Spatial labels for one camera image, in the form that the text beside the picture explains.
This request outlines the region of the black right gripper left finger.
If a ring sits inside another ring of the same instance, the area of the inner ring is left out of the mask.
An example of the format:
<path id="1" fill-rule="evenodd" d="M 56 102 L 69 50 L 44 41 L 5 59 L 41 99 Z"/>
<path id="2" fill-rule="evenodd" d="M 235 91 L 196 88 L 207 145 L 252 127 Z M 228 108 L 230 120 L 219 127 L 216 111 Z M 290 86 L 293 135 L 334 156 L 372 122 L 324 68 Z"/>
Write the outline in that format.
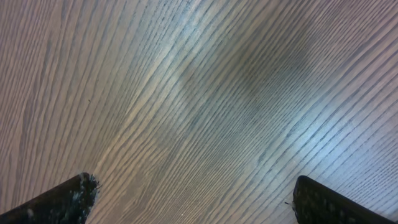
<path id="1" fill-rule="evenodd" d="M 85 224 L 99 187 L 94 175 L 82 172 L 1 214 L 1 224 Z"/>

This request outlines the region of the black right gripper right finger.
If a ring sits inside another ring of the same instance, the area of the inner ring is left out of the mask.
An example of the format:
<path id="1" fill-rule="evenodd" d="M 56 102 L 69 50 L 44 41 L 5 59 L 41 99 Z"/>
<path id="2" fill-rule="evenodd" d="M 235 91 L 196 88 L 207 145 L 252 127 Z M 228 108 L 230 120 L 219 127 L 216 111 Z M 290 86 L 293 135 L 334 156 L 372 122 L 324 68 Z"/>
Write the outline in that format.
<path id="1" fill-rule="evenodd" d="M 395 224 L 305 175 L 295 183 L 292 210 L 299 224 Z"/>

